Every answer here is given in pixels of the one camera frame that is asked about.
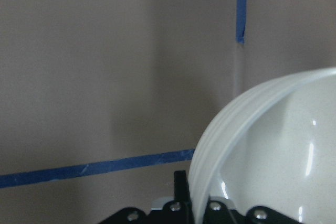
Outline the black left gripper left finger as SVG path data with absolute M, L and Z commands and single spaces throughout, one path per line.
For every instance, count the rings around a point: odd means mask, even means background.
M 186 171 L 174 172 L 174 197 L 159 210 L 146 214 L 139 208 L 126 207 L 101 223 L 194 223 Z

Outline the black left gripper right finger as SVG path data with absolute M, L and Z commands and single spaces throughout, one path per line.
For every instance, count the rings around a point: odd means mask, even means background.
M 232 200 L 211 196 L 208 199 L 203 223 L 297 223 L 296 220 L 266 206 L 253 206 L 244 214 Z

